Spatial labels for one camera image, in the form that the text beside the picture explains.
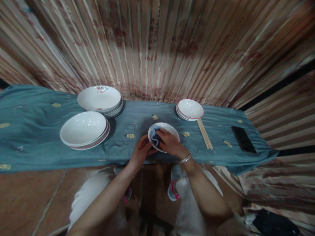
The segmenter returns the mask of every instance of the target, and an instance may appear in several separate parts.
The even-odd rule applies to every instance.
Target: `floor tile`
[[[74,195],[84,182],[103,167],[74,168],[67,173],[41,222],[36,236],[48,235],[70,223],[71,204]]]
[[[171,164],[145,165],[142,209],[174,225],[180,200],[172,202],[167,195],[171,167]]]
[[[1,235],[32,235],[65,171],[0,175]]]
[[[128,228],[131,234],[138,236],[139,230],[139,203],[140,203],[140,188],[141,188],[141,170],[137,173],[135,178],[131,181],[130,187],[132,189],[131,199],[126,204],[126,218]]]

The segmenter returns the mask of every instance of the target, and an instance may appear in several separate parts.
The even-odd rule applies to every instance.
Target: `blue cloth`
[[[162,141],[161,137],[155,132],[156,130],[159,130],[160,128],[162,128],[161,126],[158,125],[152,125],[151,126],[151,140],[152,143],[154,143],[155,146],[159,147],[159,142]]]
[[[261,138],[240,110],[203,105],[202,122],[214,153],[206,148],[196,121],[179,119],[176,104],[126,100],[121,114],[109,119],[111,130],[105,141],[89,150],[74,150],[63,144],[59,132],[69,118],[84,111],[76,98],[77,95],[32,85],[13,85],[0,92],[0,171],[125,165],[140,137],[156,123],[154,115],[158,122],[168,123],[177,130],[180,142],[197,162],[226,166],[234,175],[274,159],[279,152]],[[246,130],[257,153],[241,150],[231,126]],[[127,134],[134,134],[135,138],[129,139]],[[145,164],[156,161],[176,163],[178,159],[157,152],[148,156]]]

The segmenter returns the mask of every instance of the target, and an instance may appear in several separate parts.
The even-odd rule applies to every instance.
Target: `stack of bowls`
[[[102,113],[106,118],[117,116],[124,105],[117,89],[103,85],[84,89],[79,93],[77,101],[85,110]]]
[[[87,111],[68,119],[60,130],[60,138],[73,149],[87,150],[103,142],[110,129],[108,120],[102,114]]]
[[[187,121],[196,121],[204,114],[203,107],[191,99],[183,99],[177,103],[176,112],[180,118]]]

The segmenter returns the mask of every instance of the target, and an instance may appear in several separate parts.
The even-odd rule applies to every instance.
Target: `patterned curtain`
[[[314,58],[312,0],[5,0],[1,76],[238,108]]]
[[[314,8],[312,0],[3,0],[0,77],[239,108],[315,58]],[[314,94],[311,72],[246,113],[274,148],[313,145]],[[307,235],[312,155],[277,158],[240,181],[247,198],[304,222]]]
[[[246,111],[276,149],[315,145],[315,70]],[[315,155],[278,157],[239,176],[246,198],[315,234]]]

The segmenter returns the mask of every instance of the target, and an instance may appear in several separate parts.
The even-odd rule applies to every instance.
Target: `person's right hand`
[[[187,148],[185,148],[169,131],[161,128],[157,130],[156,133],[161,137],[164,142],[160,142],[160,147],[165,152],[171,155],[175,155],[181,160],[188,156],[189,151],[187,150]]]

